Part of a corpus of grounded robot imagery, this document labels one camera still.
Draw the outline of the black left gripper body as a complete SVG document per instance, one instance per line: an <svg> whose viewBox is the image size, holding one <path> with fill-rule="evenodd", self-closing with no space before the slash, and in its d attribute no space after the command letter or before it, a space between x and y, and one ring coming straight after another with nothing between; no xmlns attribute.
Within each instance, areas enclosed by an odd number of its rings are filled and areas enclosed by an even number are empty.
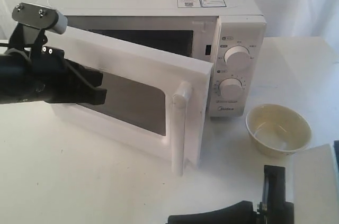
<svg viewBox="0 0 339 224"><path fill-rule="evenodd" d="M64 51L58 48L42 47L40 56L32 59L25 85L25 102L79 102L79 74L72 62L64 58Z"/></svg>

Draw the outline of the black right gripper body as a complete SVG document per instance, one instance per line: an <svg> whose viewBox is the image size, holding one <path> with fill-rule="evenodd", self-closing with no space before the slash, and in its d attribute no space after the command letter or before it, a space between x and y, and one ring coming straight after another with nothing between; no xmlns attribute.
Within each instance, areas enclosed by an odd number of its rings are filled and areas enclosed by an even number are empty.
<svg viewBox="0 0 339 224"><path fill-rule="evenodd" d="M286 169L265 165L263 194L256 210L256 223L293 224L294 222L294 204L286 201Z"/></svg>

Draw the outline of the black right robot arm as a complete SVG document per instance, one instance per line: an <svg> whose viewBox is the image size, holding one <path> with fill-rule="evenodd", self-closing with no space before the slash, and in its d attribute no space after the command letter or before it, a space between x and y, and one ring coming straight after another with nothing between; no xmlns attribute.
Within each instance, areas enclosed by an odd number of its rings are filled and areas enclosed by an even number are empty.
<svg viewBox="0 0 339 224"><path fill-rule="evenodd" d="M338 141L295 157L294 202L286 200L286 169L264 166L263 194L220 210L169 216L168 223L338 223Z"/></svg>

